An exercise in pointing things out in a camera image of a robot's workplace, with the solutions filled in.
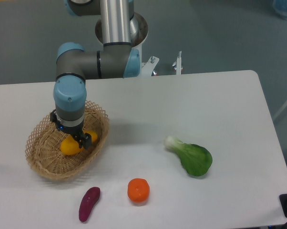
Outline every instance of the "wicker basket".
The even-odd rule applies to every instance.
[[[52,179],[68,179],[80,173],[99,154],[109,131],[108,116],[100,106],[90,101],[85,104],[83,129],[93,130],[98,139],[78,154],[67,156],[60,151],[61,142],[68,136],[58,131],[47,115],[34,128],[26,145],[26,159],[31,169]]]

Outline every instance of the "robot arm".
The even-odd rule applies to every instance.
[[[130,8],[133,0],[64,0],[69,13],[101,13],[103,51],[85,52],[72,42],[63,44],[57,56],[57,78],[53,90],[55,107],[51,121],[70,134],[79,147],[88,148],[91,136],[82,131],[86,101],[85,80],[135,77],[140,73],[139,51],[132,49]]]

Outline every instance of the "yellow object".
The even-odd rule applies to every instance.
[[[94,142],[98,139],[97,134],[92,130],[84,130],[83,132],[88,133],[92,136],[92,142]],[[64,139],[61,142],[60,150],[65,155],[74,155],[74,154],[77,154],[77,153],[81,152],[82,150],[84,150],[84,148],[83,147],[79,148],[78,142],[76,142],[72,138],[72,136],[69,135],[66,139]]]

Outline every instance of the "orange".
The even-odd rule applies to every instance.
[[[150,186],[145,179],[135,178],[129,182],[128,197],[135,203],[141,203],[148,199]]]

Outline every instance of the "bok choy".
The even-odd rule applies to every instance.
[[[184,143],[173,136],[166,137],[164,145],[178,155],[182,166],[192,176],[204,175],[212,164],[210,152],[201,146]]]

